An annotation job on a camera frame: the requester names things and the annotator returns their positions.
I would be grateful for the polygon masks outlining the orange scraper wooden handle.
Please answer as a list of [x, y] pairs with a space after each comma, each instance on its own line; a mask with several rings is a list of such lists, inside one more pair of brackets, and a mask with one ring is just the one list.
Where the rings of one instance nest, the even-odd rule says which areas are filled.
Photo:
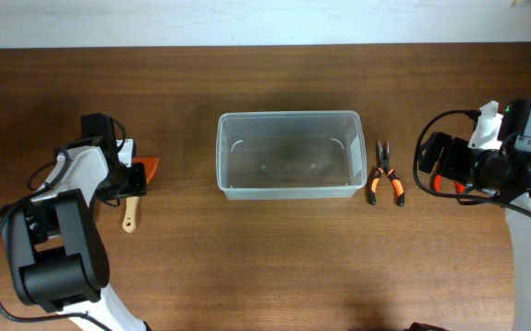
[[[145, 185], [148, 185], [154, 178], [159, 164], [158, 156], [136, 156], [132, 159], [131, 165], [143, 169]], [[127, 233], [132, 233], [137, 229], [137, 210], [141, 195], [129, 196], [126, 198], [126, 209], [122, 221], [122, 228]]]

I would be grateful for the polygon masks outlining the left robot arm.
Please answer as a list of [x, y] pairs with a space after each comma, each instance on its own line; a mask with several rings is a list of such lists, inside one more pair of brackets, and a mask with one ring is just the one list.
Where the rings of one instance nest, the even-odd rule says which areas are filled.
[[149, 330], [110, 284], [107, 250], [95, 204], [118, 207], [147, 193], [136, 143], [112, 117], [81, 118], [81, 135], [54, 150], [51, 172], [0, 211], [0, 246], [13, 288], [39, 316], [18, 316], [0, 299], [0, 314], [19, 324], [70, 320], [82, 330]]

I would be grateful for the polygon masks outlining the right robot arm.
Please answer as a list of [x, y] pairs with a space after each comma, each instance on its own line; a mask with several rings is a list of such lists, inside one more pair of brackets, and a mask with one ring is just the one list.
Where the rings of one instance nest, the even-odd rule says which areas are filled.
[[513, 328], [531, 330], [531, 99], [463, 114], [474, 122], [470, 139], [424, 128], [412, 174], [430, 175], [431, 183], [417, 185], [432, 196], [503, 208], [514, 259]]

